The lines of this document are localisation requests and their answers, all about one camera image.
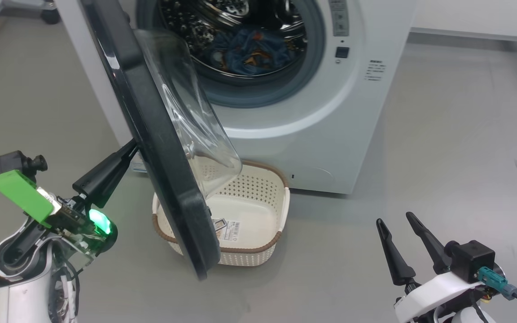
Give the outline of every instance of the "floor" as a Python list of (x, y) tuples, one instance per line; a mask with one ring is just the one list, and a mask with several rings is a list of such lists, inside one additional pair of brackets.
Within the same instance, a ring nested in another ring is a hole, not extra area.
[[(60, 196), (117, 143), (62, 25), (0, 30), (0, 155), (43, 154)], [(294, 192), (271, 260), (198, 282), (152, 228), (149, 180), (129, 173), (105, 213), (119, 241), (81, 274), (80, 322), (395, 322), (382, 218), (418, 282), (431, 261), (404, 213), (443, 243), (476, 239), (517, 285), (517, 46), (411, 35), (351, 196)], [(24, 215), (0, 196), (0, 241)], [(482, 305), (517, 321), (517, 301)]]

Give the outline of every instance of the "glowing green led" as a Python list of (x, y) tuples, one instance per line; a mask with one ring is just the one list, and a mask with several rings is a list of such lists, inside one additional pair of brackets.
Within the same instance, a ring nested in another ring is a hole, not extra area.
[(91, 209), (89, 210), (89, 219), (97, 225), (104, 233), (111, 233), (111, 221), (107, 218), (107, 215), (104, 215), (98, 210)]

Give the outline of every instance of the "white plastic basket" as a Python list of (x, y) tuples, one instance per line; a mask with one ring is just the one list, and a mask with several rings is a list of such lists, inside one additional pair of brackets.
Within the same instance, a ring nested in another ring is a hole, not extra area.
[[(289, 202), (290, 190), (283, 176), (267, 166), (245, 161), (241, 174), (207, 200), (213, 220), (226, 225), (217, 231), (219, 264), (258, 266), (266, 262), (285, 228)], [(182, 255), (156, 194), (153, 225)]]

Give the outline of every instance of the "brown basket rim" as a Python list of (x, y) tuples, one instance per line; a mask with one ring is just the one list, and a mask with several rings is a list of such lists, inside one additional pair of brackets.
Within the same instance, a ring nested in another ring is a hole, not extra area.
[[(287, 182), (285, 176), (283, 176), (283, 174), (279, 170), (277, 170), (276, 168), (273, 168), (273, 167), (271, 167), (269, 165), (266, 165), (266, 164), (263, 164), (263, 163), (259, 163), (257, 161), (255, 162), (255, 161), (250, 161), (250, 160), (243, 160), (242, 164), (243, 165), (247, 165), (247, 166), (262, 168), (262, 169), (265, 169), (265, 170), (268, 170), (268, 171), (271, 171), (271, 172), (277, 174), (277, 176), (279, 176), (279, 178), (283, 181), (283, 185), (285, 186), (285, 188), (289, 188), (289, 183)], [(155, 231), (158, 233), (158, 235), (161, 238), (165, 239), (166, 241), (168, 241), (170, 243), (178, 244), (178, 241), (177, 241), (176, 238), (171, 237), (169, 235), (166, 235), (166, 233), (164, 233), (161, 230), (161, 228), (158, 226), (158, 216), (156, 214), (153, 214), (153, 226), (154, 226)], [(261, 253), (261, 252), (264, 252), (264, 251), (268, 250), (273, 245), (275, 245), (275, 243), (277, 243), (279, 241), (280, 236), (282, 234), (283, 234), (282, 231), (277, 231), (277, 233), (275, 234), (275, 237), (273, 237), (272, 240), (269, 241), (269, 243), (263, 245), (262, 247), (252, 248), (252, 249), (246, 249), (246, 248), (224, 248), (224, 247), (221, 247), (221, 252), (226, 252), (226, 253)]]

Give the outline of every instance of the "teal cable connector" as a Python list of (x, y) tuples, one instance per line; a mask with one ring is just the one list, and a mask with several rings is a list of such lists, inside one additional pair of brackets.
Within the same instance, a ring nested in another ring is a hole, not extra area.
[(512, 284), (508, 284), (508, 279), (500, 276), (494, 270), (491, 270), (486, 266), (483, 266), (478, 270), (478, 280), (500, 292), (500, 294), (509, 301), (513, 300), (513, 294), (517, 293), (517, 287)]

